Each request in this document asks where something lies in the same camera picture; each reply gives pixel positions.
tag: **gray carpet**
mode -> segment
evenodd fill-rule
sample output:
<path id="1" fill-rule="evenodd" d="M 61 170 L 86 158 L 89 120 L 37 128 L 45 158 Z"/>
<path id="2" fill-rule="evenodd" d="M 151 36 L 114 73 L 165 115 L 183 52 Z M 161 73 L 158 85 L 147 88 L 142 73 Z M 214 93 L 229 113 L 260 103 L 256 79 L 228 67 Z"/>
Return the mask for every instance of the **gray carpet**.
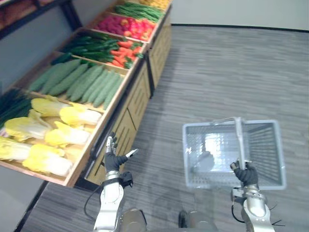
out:
<path id="1" fill-rule="evenodd" d="M 265 191 L 281 232 L 309 229 L 309 35 L 298 32 L 174 27 L 172 48 L 134 146 L 142 151 L 126 170 L 134 187 L 124 208 L 143 209 L 149 229 L 177 226 L 181 209 L 200 210 L 221 231 L 245 231 L 230 213 L 228 190 L 185 186 L 182 125 L 229 116 L 276 119 L 282 133 L 287 184 Z M 23 232 L 85 232 L 88 192 L 49 184 Z M 98 196 L 89 213 L 98 211 Z M 236 206 L 239 215 L 240 207 Z"/>

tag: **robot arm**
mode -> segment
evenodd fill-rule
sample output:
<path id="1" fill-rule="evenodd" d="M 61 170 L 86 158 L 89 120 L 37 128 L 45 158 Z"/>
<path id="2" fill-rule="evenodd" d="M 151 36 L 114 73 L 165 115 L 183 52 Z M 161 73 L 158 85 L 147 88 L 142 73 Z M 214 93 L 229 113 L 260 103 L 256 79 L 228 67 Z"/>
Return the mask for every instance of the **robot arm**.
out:
<path id="1" fill-rule="evenodd" d="M 119 173 L 119 167 L 132 157 L 138 149 L 132 150 L 124 156 L 116 156 L 114 133 L 106 143 L 105 154 L 105 181 L 104 189 L 100 196 L 101 208 L 97 216 L 94 232 L 113 232 L 116 230 L 118 221 L 118 209 L 124 196 L 124 188 L 133 184 L 131 173 Z"/>
<path id="2" fill-rule="evenodd" d="M 267 199 L 260 192 L 256 169 L 246 163 L 246 169 L 241 170 L 238 163 L 232 163 L 231 168 L 236 177 L 243 182 L 243 189 L 232 190 L 232 201 L 242 204 L 241 216 L 246 223 L 248 232 L 274 232 L 270 222 L 270 210 Z"/>

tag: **gray plastic basket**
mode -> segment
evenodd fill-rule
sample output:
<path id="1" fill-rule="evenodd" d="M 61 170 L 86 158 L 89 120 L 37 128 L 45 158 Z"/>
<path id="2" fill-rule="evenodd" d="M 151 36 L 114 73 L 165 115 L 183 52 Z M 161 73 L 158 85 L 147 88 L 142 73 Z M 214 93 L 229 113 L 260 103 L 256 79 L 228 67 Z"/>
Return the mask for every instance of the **gray plastic basket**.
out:
<path id="1" fill-rule="evenodd" d="M 183 126 L 183 158 L 190 188 L 240 186 L 229 165 L 252 161 L 262 190 L 286 187 L 279 124 L 275 120 L 215 121 Z"/>

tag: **wall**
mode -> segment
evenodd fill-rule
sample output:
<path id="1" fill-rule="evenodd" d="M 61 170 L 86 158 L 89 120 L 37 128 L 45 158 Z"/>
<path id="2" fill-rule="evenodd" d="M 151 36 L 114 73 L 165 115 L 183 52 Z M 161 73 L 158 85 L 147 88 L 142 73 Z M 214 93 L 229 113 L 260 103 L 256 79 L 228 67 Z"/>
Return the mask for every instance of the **wall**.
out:
<path id="1" fill-rule="evenodd" d="M 174 0 L 171 20 L 309 30 L 308 0 Z"/>
<path id="2" fill-rule="evenodd" d="M 75 0 L 88 23 L 112 0 Z M 6 90 L 72 33 L 60 8 L 52 9 L 0 40 L 0 82 Z M 42 184 L 40 179 L 0 167 L 0 231 L 12 232 Z"/>

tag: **basket handle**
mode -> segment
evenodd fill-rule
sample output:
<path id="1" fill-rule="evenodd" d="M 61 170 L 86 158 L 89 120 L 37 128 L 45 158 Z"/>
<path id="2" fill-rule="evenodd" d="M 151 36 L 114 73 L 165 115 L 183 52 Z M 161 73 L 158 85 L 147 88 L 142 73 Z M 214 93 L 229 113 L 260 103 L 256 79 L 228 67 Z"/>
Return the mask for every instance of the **basket handle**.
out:
<path id="1" fill-rule="evenodd" d="M 245 162 L 245 148 L 243 145 L 243 136 L 242 136 L 242 119 L 241 117 L 228 117 L 224 119 L 215 120 L 212 122 L 213 125 L 222 124 L 224 122 L 234 121 L 235 122 L 235 128 L 236 128 L 236 136 L 238 138 L 239 143 L 239 167 L 242 170 L 245 170 L 246 168 L 246 162 Z"/>

